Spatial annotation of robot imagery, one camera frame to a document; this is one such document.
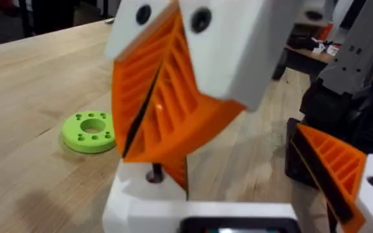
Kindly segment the white orange left gripper right finger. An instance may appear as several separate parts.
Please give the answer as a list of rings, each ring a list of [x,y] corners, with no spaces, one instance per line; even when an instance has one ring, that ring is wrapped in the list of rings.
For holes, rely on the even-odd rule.
[[[373,232],[373,153],[298,123],[291,144],[336,218],[336,232]]]

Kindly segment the finger of the white orange right gripper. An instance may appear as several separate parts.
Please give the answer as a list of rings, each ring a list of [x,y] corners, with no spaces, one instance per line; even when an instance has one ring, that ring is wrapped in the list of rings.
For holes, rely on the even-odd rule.
[[[176,22],[127,161],[180,161],[258,108],[302,1],[176,1]]]
[[[176,22],[176,1],[121,1],[104,54],[113,60],[112,112],[126,156],[141,121]]]

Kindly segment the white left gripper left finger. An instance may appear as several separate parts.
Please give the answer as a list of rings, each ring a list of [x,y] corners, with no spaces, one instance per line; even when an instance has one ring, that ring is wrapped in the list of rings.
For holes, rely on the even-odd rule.
[[[103,231],[130,232],[130,208],[134,204],[186,199],[187,191],[160,164],[120,159],[102,215]]]

